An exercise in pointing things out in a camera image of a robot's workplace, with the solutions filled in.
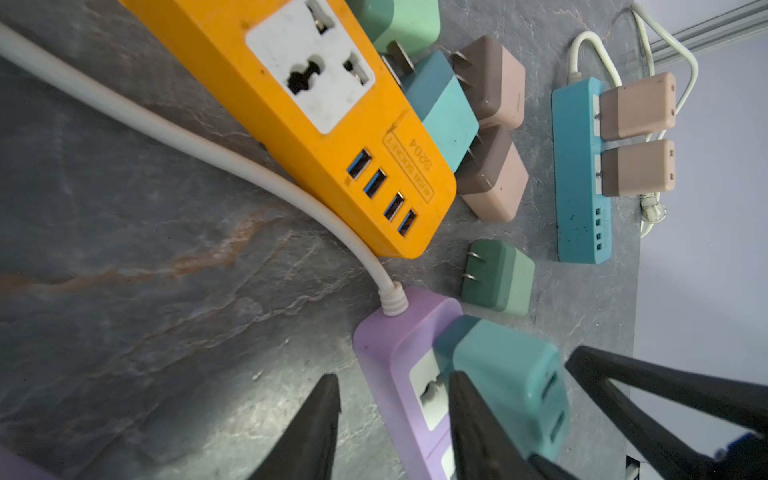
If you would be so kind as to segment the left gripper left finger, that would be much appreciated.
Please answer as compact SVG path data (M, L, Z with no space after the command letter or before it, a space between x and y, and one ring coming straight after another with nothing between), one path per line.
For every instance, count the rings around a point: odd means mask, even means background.
M324 374L249 479L331 479L340 414L338 377Z

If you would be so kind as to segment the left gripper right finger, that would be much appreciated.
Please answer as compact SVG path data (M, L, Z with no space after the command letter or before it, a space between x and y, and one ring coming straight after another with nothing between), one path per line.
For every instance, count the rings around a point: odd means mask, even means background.
M458 479L572 479L544 457L524 458L461 371L448 382L449 416Z

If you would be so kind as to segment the purple power strip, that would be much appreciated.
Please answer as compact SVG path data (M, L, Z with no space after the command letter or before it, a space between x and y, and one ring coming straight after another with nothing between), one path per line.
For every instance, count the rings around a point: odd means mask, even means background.
M433 347L463 315L460 303L427 289L406 289L397 317L376 311L356 328L353 349L409 479L455 473L447 380Z

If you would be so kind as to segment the green plug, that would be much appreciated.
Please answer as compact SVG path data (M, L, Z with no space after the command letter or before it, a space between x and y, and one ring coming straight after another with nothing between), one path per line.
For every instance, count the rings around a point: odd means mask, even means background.
M477 239L467 252L461 300L495 312L526 316L535 277L535 263L513 245Z
M347 0L347 5L379 53L396 41L409 55L433 45L441 30L437 0Z

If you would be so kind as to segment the teal power strip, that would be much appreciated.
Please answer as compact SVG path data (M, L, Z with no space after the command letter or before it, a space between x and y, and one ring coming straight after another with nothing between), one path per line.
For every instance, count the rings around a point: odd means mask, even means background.
M599 265L612 255L612 202L602 194L600 95L590 77L552 93L558 258Z

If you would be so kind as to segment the pink plug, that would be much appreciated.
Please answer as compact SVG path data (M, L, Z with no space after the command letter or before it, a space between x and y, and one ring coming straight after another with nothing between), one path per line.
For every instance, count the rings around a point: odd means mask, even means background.
M675 144L657 140L604 151L599 156L598 192L628 197L671 191L676 185Z
M661 73L599 96L600 137L623 140L676 125L676 79Z

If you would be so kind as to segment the pink plug adapter front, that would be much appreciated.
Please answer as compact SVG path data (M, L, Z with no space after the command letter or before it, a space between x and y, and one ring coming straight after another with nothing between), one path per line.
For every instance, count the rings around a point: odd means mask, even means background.
M455 172L457 192L483 222L514 219L529 174L510 132L502 126L481 129Z

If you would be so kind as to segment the pink plug adapter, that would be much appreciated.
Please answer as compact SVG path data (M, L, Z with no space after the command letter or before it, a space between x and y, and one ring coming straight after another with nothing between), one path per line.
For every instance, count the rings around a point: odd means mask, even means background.
M481 128L519 128L525 116L525 67L485 35L451 54L453 70Z
M483 222L514 219L529 174L510 132L502 126L481 129L455 172L457 192Z

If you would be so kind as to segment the orange power strip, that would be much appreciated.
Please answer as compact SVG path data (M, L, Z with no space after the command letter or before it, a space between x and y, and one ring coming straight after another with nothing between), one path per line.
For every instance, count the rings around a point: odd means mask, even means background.
M424 253L454 174L345 2L126 8L376 255Z

